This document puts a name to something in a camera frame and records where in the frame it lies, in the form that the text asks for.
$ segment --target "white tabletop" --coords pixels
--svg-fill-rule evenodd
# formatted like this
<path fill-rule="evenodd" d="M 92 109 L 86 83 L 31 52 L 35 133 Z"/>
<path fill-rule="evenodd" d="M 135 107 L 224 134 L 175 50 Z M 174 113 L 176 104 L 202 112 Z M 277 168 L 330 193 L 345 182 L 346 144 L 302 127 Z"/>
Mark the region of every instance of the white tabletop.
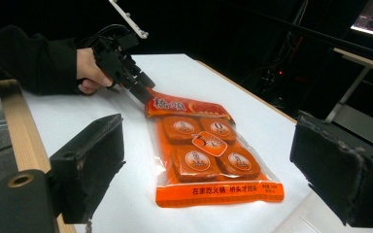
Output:
<path fill-rule="evenodd" d="M 134 55 L 156 91 L 223 105 L 236 130 L 281 181 L 285 199 L 187 208 L 155 204 L 157 146 L 154 122 L 125 89 L 92 96 L 36 96 L 24 92 L 45 150 L 54 154 L 94 120 L 120 113 L 126 164 L 96 210 L 93 232 L 271 232 L 307 196 L 310 188 L 289 161 L 295 123 L 184 54 Z M 76 226 L 85 232 L 83 225 Z"/>

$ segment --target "orange label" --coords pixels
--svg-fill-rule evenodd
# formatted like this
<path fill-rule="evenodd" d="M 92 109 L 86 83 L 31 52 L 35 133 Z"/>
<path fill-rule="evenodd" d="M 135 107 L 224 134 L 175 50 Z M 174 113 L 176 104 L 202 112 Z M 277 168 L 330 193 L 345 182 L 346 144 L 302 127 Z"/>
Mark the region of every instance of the orange label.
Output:
<path fill-rule="evenodd" d="M 226 127 L 225 125 L 223 125 L 219 122 L 215 122 L 215 123 L 211 124 L 211 130 L 215 134 L 220 135 L 220 136 L 226 136 L 231 132 L 228 127 Z"/>
<path fill-rule="evenodd" d="M 211 166 L 210 159 L 195 150 L 186 154 L 186 164 L 196 171 L 205 171 Z"/>
<path fill-rule="evenodd" d="M 168 115 L 221 117 L 234 123 L 222 105 L 167 95 L 152 89 L 149 89 L 149 92 L 153 95 L 153 99 L 145 105 L 147 117 Z"/>
<path fill-rule="evenodd" d="M 174 128 L 180 132 L 180 133 L 184 133 L 184 134 L 190 134 L 193 132 L 194 128 L 192 126 L 192 124 L 188 123 L 188 122 L 185 122 L 183 120 L 180 120 L 180 121 L 177 121 L 174 123 Z"/>
<path fill-rule="evenodd" d="M 202 131 L 196 135 L 192 139 L 192 143 L 213 156 L 221 156 L 228 147 L 226 142 L 207 131 Z"/>
<path fill-rule="evenodd" d="M 281 183 L 195 183 L 158 186 L 155 201 L 160 207 L 186 207 L 250 201 L 281 202 L 284 196 Z"/>
<path fill-rule="evenodd" d="M 240 170 L 250 170 L 251 169 L 251 162 L 246 157 L 239 153 L 233 152 L 228 156 L 229 162 L 237 169 Z"/>

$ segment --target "black sleeve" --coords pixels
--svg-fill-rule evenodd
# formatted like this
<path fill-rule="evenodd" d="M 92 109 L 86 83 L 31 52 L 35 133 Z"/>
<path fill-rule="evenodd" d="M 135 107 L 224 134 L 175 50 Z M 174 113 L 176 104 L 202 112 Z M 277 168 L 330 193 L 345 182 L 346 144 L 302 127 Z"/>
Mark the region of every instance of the black sleeve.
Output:
<path fill-rule="evenodd" d="M 0 80 L 7 79 L 2 70 L 36 94 L 73 94 L 77 49 L 73 39 L 28 37 L 20 28 L 6 26 L 0 29 Z"/>

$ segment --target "orange package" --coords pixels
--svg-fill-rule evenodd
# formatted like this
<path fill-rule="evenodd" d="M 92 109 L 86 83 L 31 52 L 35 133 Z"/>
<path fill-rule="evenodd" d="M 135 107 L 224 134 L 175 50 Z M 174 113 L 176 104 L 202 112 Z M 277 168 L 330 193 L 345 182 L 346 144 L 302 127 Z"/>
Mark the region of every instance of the orange package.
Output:
<path fill-rule="evenodd" d="M 146 115 L 156 122 L 157 161 L 163 168 L 156 187 L 158 206 L 284 199 L 283 185 L 235 131 L 223 106 L 152 93 Z"/>

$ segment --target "human hand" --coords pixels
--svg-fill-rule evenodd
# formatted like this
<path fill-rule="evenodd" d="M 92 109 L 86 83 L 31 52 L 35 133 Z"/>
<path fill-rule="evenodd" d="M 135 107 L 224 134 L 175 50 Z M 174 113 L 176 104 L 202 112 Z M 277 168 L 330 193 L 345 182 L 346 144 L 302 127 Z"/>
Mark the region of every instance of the human hand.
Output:
<path fill-rule="evenodd" d="M 92 94 L 102 86 L 111 86 L 112 79 L 96 65 L 92 48 L 77 50 L 77 80 L 84 79 L 78 85 L 81 92 Z"/>

